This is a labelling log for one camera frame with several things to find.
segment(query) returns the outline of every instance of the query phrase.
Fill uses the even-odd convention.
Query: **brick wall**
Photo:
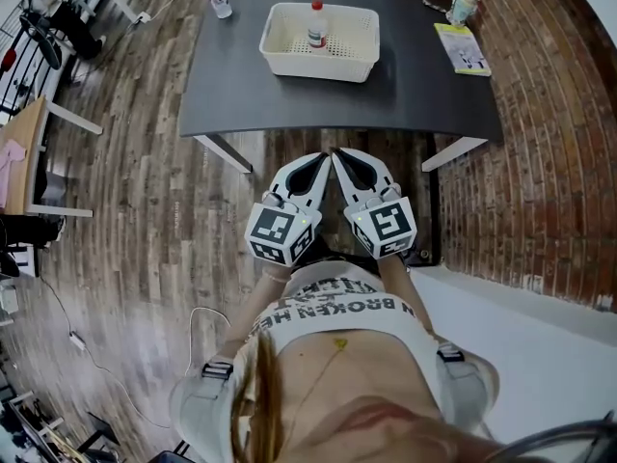
[[[483,2],[505,139],[440,169],[445,263],[617,312],[612,43],[584,0]]]

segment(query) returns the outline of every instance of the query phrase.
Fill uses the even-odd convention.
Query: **person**
[[[495,367],[435,332],[398,255],[368,260],[317,238],[294,266],[264,266],[222,348],[170,396],[205,461],[467,463],[500,447],[471,435],[496,402]]]
[[[40,216],[13,216],[0,214],[0,251],[6,251],[9,245],[17,243],[30,244],[42,249],[50,242],[60,240],[66,218],[49,221]]]
[[[30,244],[42,249],[60,240],[66,225],[66,218],[49,221],[40,216],[0,214],[0,275],[19,276],[19,267],[11,255],[10,245]]]
[[[44,15],[53,29],[62,31],[67,35],[77,55],[90,60],[100,53],[104,37],[95,40],[85,22],[68,2],[63,0],[21,0],[24,10],[33,11]]]

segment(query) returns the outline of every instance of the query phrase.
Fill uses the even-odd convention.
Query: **plastic basket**
[[[324,5],[328,53],[309,45],[308,3],[280,3],[270,10],[259,51],[276,75],[364,82],[379,60],[379,16],[356,7]]]

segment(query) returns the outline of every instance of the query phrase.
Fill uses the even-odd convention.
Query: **white shirt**
[[[268,331],[279,354],[301,336],[341,329],[381,331],[402,341],[446,422],[471,431],[490,410],[494,387],[486,369],[466,361],[451,343],[438,344],[407,303],[385,293],[379,278],[350,262],[328,260],[296,271],[282,299],[257,317],[249,336]],[[255,342],[245,346],[248,352]],[[245,362],[236,359],[234,374]]]
[[[58,10],[61,4],[62,0],[56,0],[52,5],[47,7],[46,0],[24,0],[23,5],[25,9],[51,16]]]

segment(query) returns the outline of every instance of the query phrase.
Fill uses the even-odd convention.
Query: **water bottle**
[[[231,15],[229,0],[210,0],[210,3],[212,4],[216,16],[220,19],[224,19]]]
[[[313,0],[310,6],[312,11],[308,23],[308,44],[312,48],[325,50],[328,21],[325,19],[322,11],[324,4],[321,0]]]

